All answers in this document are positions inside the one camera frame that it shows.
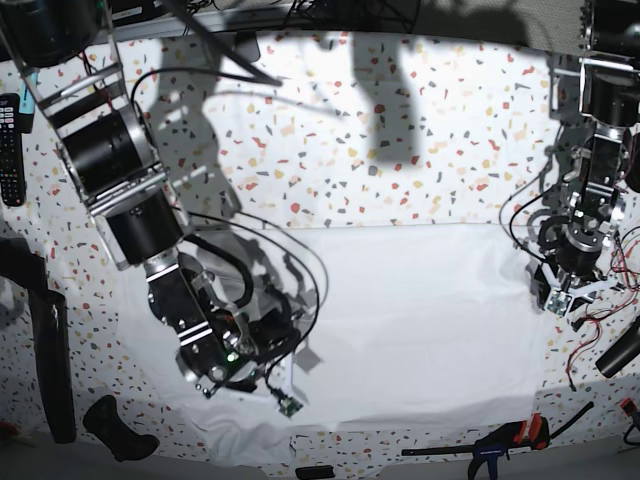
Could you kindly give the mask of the robot arm image left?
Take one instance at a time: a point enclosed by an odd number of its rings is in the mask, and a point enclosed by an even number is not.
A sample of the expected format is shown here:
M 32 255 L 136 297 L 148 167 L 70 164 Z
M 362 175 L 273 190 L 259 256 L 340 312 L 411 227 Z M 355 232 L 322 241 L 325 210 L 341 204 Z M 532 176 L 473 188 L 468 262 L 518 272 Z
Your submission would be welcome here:
M 86 60 L 95 40 L 113 36 L 104 1 L 1 5 L 2 42 L 111 259 L 144 269 L 150 309 L 178 337 L 183 376 L 205 396 L 268 377 L 301 339 L 290 303 L 268 287 L 275 308 L 252 317 L 249 268 L 192 231 L 119 52 L 66 85 L 37 85 L 38 71 Z

